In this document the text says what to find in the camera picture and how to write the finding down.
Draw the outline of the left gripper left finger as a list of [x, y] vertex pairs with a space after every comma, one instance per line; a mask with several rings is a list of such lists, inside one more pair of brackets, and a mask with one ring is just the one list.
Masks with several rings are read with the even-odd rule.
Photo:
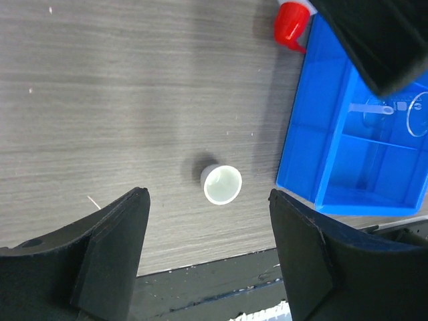
[[2, 320], [126, 320], [150, 211], [136, 187], [61, 229], [1, 248]]

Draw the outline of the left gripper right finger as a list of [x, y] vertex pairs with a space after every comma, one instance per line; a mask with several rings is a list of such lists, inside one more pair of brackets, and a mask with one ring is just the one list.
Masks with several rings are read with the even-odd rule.
[[294, 320], [426, 320], [427, 238], [358, 230], [279, 190], [270, 217]]

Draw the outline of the blue divided plastic bin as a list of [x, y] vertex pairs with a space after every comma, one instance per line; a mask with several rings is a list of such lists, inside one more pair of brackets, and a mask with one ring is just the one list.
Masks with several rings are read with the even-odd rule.
[[[427, 75], [385, 98], [376, 97], [325, 20], [315, 16], [292, 108], [276, 183], [337, 215], [407, 216], [427, 191], [427, 134], [406, 126]], [[395, 113], [381, 129], [365, 127], [350, 103], [369, 98]]]

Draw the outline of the white squeeze bottle red cap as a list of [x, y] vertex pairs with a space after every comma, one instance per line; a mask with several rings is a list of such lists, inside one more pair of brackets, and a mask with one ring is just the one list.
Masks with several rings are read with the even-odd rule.
[[307, 0], [278, 1], [279, 9], [274, 21], [274, 40], [290, 50], [306, 53], [298, 43], [311, 18], [318, 11]]

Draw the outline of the clear glass beaker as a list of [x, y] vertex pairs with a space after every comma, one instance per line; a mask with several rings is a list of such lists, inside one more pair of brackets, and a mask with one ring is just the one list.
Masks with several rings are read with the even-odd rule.
[[413, 137], [427, 134], [427, 91], [417, 94], [407, 110], [406, 126]]

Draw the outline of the small translucent plastic cup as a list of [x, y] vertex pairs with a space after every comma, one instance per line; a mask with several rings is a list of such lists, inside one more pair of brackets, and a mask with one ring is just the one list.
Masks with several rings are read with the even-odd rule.
[[209, 165], [201, 172], [201, 188], [207, 200], [214, 205], [226, 205], [240, 193], [241, 173], [230, 165]]

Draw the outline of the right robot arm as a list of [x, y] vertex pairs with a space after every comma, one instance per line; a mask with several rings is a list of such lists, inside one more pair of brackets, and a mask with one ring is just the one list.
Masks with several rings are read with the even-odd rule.
[[427, 2], [312, 2], [365, 84], [378, 96], [403, 89], [427, 71]]

